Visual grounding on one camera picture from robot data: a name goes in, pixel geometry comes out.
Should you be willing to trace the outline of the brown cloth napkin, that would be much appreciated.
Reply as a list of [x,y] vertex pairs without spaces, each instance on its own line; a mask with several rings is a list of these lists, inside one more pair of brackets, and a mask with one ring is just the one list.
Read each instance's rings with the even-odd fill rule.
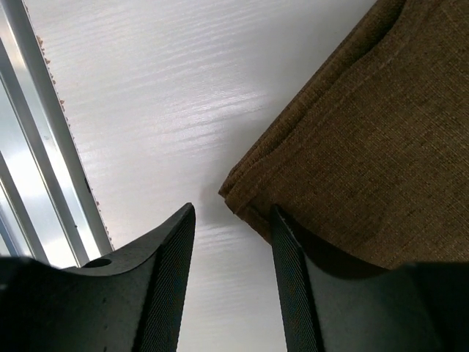
[[231,170],[263,238],[282,207],[366,262],[468,259],[468,3],[377,1]]

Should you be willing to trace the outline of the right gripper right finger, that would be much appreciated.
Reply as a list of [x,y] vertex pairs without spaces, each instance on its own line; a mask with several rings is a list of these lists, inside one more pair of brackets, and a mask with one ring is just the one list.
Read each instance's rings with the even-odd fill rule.
[[468,264],[386,270],[270,211],[289,351],[466,351]]

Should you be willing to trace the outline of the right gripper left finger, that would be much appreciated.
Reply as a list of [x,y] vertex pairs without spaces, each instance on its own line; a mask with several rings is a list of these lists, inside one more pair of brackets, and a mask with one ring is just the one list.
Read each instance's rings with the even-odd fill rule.
[[183,205],[159,227],[80,268],[1,259],[3,351],[175,351],[196,214]]

